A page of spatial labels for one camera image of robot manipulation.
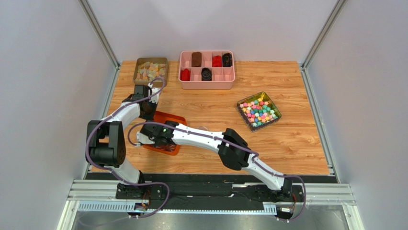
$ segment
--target orange container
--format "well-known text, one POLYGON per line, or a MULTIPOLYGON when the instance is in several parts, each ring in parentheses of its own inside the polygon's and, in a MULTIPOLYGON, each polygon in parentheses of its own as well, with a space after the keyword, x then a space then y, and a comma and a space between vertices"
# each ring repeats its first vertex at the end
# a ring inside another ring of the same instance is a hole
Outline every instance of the orange container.
MULTIPOLYGON (((156 111, 153 117, 154 122, 165 123, 166 121, 175 121, 183 125, 187 125, 186 119, 181 116, 176 116, 173 114, 167 114, 164 112, 156 111)), ((153 147, 153 145, 143 145, 144 148, 148 150, 153 150, 157 152, 161 152, 164 154, 168 154, 171 156, 177 155, 180 150, 180 145, 166 145, 166 146, 158 146, 157 148, 153 147)))

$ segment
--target pink organizer tray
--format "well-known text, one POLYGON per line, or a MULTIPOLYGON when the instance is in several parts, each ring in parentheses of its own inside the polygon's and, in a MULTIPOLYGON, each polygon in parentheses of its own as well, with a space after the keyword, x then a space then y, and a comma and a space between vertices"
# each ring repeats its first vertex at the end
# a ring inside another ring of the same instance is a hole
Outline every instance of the pink organizer tray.
POLYGON ((179 81, 181 87, 185 90, 229 90, 235 81, 235 63, 234 54, 229 50, 196 50, 183 51, 180 54, 179 81), (201 52, 201 67, 191 67, 191 54, 193 52, 201 52), (213 67, 213 57, 223 56, 225 53, 230 53, 232 56, 231 67, 213 67), (211 81, 201 81, 201 70, 209 68, 212 73, 211 81), (190 81, 182 81, 180 79, 181 71, 188 69, 191 72, 190 81))

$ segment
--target gray wall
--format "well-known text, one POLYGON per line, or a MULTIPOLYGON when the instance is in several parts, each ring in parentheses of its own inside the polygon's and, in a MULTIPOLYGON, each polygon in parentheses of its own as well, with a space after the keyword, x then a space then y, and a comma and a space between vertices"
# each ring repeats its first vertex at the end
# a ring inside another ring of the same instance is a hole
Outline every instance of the gray wall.
POLYGON ((229 49, 236 60, 303 61, 336 0, 90 0, 120 60, 229 49))
POLYGON ((407 229, 408 1, 350 0, 309 68, 368 230, 407 229))
POLYGON ((0 229, 55 229, 114 69, 76 0, 2 1, 0 33, 0 229))

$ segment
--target wooden tabletop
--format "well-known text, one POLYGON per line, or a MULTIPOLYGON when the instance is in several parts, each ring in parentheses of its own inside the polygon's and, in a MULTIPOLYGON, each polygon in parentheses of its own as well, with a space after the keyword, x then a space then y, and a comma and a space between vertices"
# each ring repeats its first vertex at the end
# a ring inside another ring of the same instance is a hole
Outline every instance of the wooden tabletop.
MULTIPOLYGON (((286 174, 328 174, 306 90, 296 62, 235 63, 236 80, 231 90, 183 90, 177 79, 179 64, 169 62, 168 85, 160 95, 158 111, 185 117, 192 128, 211 131, 232 128, 260 154, 260 159, 286 174), (251 133, 235 109, 237 101, 265 91, 282 118, 251 133)), ((113 92, 109 114, 133 93, 136 61, 124 61, 113 92)), ((142 122, 136 119, 125 129, 142 122)), ((136 142, 135 128, 132 140, 136 142)), ((144 173, 245 173, 226 168, 219 156, 206 149, 181 146, 177 156, 134 147, 126 140, 128 160, 144 173)))

